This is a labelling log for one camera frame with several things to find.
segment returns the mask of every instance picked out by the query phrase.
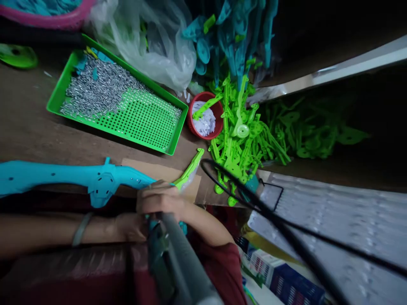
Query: clear plastic bag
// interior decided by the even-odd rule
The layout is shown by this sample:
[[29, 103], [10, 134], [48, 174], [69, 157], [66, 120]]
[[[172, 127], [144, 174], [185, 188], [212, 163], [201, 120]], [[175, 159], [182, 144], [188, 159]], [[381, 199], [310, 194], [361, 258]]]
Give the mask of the clear plastic bag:
[[183, 0], [100, 0], [88, 16], [87, 29], [141, 73], [183, 91], [196, 63], [193, 42], [181, 37], [191, 22]]

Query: person's hand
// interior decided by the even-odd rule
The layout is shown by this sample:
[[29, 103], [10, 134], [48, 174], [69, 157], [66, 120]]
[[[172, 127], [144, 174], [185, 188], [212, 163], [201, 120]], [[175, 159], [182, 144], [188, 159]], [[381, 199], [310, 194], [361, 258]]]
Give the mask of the person's hand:
[[120, 214], [114, 219], [114, 233], [117, 234], [118, 241], [145, 242], [148, 231], [144, 215]]
[[137, 213], [173, 213], [176, 221], [182, 221], [187, 204], [176, 186], [159, 180], [137, 194]]

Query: bracelet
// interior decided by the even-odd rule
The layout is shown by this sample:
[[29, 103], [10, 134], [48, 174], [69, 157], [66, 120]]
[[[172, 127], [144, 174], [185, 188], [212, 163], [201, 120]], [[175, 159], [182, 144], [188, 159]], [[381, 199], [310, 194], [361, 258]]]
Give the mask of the bracelet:
[[77, 247], [81, 243], [82, 236], [83, 236], [83, 234], [85, 232], [86, 226], [88, 225], [89, 220], [91, 219], [92, 216], [93, 216], [93, 213], [90, 212], [90, 213], [86, 214], [84, 216], [84, 218], [82, 219], [82, 222], [79, 225], [79, 227], [76, 230], [75, 235], [73, 237], [72, 247]]

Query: black cable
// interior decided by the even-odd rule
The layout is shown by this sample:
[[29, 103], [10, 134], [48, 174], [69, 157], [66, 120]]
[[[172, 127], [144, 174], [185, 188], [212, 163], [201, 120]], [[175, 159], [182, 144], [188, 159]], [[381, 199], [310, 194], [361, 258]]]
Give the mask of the black cable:
[[[234, 196], [228, 189], [226, 189], [219, 181], [216, 180], [210, 174], [209, 170], [204, 166], [205, 164], [209, 164], [212, 168], [219, 170], [222, 174], [227, 176], [235, 185], [236, 187], [244, 193], [249, 199], [250, 203], [247, 201]], [[253, 192], [251, 192], [248, 188], [246, 188], [234, 175], [229, 173], [226, 169], [224, 169], [221, 165], [217, 164], [213, 160], [210, 159], [202, 159], [201, 160], [201, 167], [203, 171], [214, 181], [218, 186], [220, 186], [223, 191], [225, 191], [229, 196], [232, 196], [234, 199], [238, 200], [244, 206], [251, 208], [258, 212], [260, 215], [264, 216], [268, 219], [284, 236], [290, 246], [295, 250], [296, 253], [303, 259], [303, 261], [309, 266], [311, 271], [314, 272], [316, 277], [319, 279], [321, 283], [323, 283], [324, 287], [327, 291], [336, 299], [339, 304], [349, 304], [347, 299], [345, 298], [343, 292], [338, 288], [335, 281], [331, 278], [325, 268], [321, 265], [318, 259], [303, 245], [302, 241], [300, 241], [287, 226], [293, 227], [303, 233], [309, 234], [318, 238], [332, 246], [338, 247], [343, 249], [351, 254], [359, 256], [367, 261], [370, 261], [378, 266], [386, 268], [388, 270], [393, 271], [394, 273], [407, 278], [407, 270], [402, 268], [396, 264], [393, 264], [389, 261], [385, 261], [381, 258], [378, 258], [374, 255], [367, 254], [361, 250], [343, 244], [339, 241], [333, 240], [327, 236], [321, 235], [319, 233], [315, 233], [307, 228], [299, 226], [293, 222], [287, 221], [284, 218], [276, 215], [264, 202], [262, 202]]]

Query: lime green plastic frame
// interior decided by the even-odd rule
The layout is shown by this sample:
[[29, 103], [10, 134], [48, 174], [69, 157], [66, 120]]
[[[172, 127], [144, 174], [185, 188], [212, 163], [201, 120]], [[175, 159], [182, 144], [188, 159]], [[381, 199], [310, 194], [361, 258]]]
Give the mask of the lime green plastic frame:
[[[102, 47], [100, 44], [98, 44], [87, 35], [82, 34], [82, 37], [87, 46], [94, 47], [98, 51], [103, 52], [118, 65], [128, 70], [131, 75], [133, 75], [136, 79], [143, 82], [148, 88], [150, 88], [158, 98], [161, 98], [165, 102], [168, 102], [181, 109], [181, 116], [179, 117], [175, 126], [169, 127], [170, 123], [163, 122], [157, 117], [156, 119], [149, 120], [150, 122], [154, 122], [154, 126], [140, 126], [140, 128], [138, 128], [138, 120], [146, 119], [146, 117], [142, 117], [143, 114], [139, 116], [140, 113], [136, 108], [133, 108], [133, 111], [122, 111], [123, 113], [121, 114], [111, 114], [111, 119], [103, 116], [100, 119], [94, 119], [92, 121], [82, 120], [81, 118], [74, 118], [70, 115], [64, 115], [60, 113], [59, 110], [61, 109], [62, 103], [67, 98], [65, 92], [71, 82], [72, 72], [75, 70], [74, 66], [77, 65], [77, 63], [79, 62], [79, 59], [83, 54], [82, 50], [73, 51], [71, 56], [69, 57], [69, 60], [61, 74], [61, 77], [59, 78], [59, 81], [48, 101], [47, 110], [59, 116], [63, 116], [68, 119], [72, 119], [82, 124], [91, 126], [93, 128], [103, 130], [115, 136], [119, 136], [121, 138], [149, 147], [153, 150], [157, 150], [167, 155], [174, 155], [175, 148], [182, 131], [182, 127], [187, 117], [188, 105], [184, 104], [182, 101], [160, 87], [157, 83], [149, 79], [147, 76], [138, 72], [125, 61], [113, 55], [111, 52], [109, 52], [107, 49]], [[119, 124], [123, 124], [123, 130], [127, 130], [127, 132], [118, 132], [117, 130], [109, 127], [113, 125], [118, 126]], [[151, 141], [151, 139], [155, 138], [165, 138], [168, 145], [163, 144], [163, 141], [160, 140], [157, 140], [156, 143], [154, 143], [154, 140]]]

